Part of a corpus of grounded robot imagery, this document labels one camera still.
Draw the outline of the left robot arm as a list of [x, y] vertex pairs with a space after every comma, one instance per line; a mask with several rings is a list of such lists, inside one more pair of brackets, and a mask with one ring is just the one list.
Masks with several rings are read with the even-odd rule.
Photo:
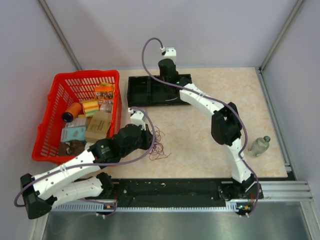
[[128, 124], [112, 137], [98, 140], [78, 156], [60, 166], [38, 175], [29, 173], [20, 177], [21, 190], [27, 217], [34, 220], [53, 208], [88, 197], [109, 198], [114, 191], [111, 178], [99, 175], [87, 180], [81, 177], [109, 166], [123, 165], [121, 160], [136, 150], [147, 155], [152, 149], [155, 127]]

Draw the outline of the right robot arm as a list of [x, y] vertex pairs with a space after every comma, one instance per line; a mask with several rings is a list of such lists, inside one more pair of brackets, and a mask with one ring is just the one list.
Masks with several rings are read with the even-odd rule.
[[165, 84], [169, 91], [178, 98], [197, 108], [211, 120], [211, 136], [213, 140], [222, 145], [228, 155], [231, 167], [233, 190], [228, 193], [221, 189], [221, 194], [227, 200], [233, 199], [233, 194], [245, 198], [253, 193], [254, 202], [257, 202], [261, 185], [257, 174], [248, 165], [244, 150], [248, 143], [248, 132], [241, 120], [237, 106], [225, 103], [208, 96], [188, 78], [180, 75], [172, 59], [165, 58], [158, 62], [160, 83]]

